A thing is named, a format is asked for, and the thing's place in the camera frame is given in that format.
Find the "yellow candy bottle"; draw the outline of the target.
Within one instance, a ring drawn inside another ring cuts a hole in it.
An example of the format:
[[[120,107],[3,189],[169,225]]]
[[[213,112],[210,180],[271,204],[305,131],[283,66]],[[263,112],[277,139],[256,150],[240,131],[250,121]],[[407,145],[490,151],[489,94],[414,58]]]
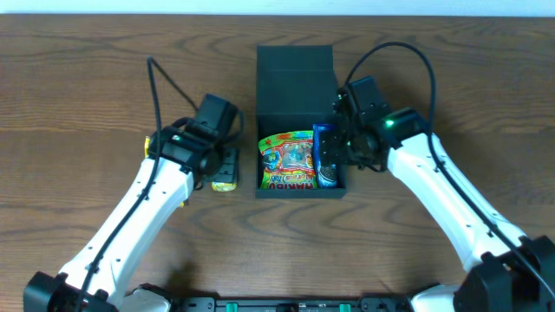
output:
[[[237,181],[232,181],[232,182],[213,181],[211,183],[211,186],[215,192],[232,192],[237,188],[238,182]]]

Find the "blue Oreo cookie pack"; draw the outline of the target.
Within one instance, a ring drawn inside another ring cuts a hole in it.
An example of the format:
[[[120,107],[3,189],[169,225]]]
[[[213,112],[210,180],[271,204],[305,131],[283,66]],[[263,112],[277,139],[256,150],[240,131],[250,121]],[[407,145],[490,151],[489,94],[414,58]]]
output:
[[[337,169],[330,151],[333,147],[336,127],[326,123],[313,125],[313,156],[317,172],[317,183],[320,188],[337,188]]]

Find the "green Haribo gummy bag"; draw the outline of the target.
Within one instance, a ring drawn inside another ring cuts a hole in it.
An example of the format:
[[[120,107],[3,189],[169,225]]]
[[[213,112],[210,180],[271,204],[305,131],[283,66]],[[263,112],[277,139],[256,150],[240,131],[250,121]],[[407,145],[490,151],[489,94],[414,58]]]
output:
[[[268,136],[258,142],[262,156],[261,189],[314,190],[317,175],[313,159],[313,131]]]

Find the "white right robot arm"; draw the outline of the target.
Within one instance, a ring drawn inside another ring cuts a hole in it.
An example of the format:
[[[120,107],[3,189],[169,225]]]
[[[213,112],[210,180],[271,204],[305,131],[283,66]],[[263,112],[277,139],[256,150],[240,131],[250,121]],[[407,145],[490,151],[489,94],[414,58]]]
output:
[[[371,77],[347,83],[333,104],[335,128],[318,141],[324,164],[390,172],[424,205],[467,273],[409,299],[413,311],[552,311],[554,244],[530,239],[458,169],[412,108],[393,111]]]

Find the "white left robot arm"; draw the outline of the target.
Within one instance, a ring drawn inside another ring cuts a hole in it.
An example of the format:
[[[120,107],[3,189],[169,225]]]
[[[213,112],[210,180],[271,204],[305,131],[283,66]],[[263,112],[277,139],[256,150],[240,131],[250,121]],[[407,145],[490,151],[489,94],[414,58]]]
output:
[[[156,289],[127,289],[141,259],[173,212],[203,182],[232,182],[244,116],[208,94],[192,117],[158,126],[145,140],[145,158],[130,188],[102,227],[56,276],[38,271],[23,292],[26,311],[169,311]]]

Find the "black open box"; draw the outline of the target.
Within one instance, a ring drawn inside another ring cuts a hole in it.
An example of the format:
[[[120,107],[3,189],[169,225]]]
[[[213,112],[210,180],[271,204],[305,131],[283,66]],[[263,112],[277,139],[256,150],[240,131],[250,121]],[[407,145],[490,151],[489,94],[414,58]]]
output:
[[[331,123],[337,90],[330,45],[258,46],[257,139]]]

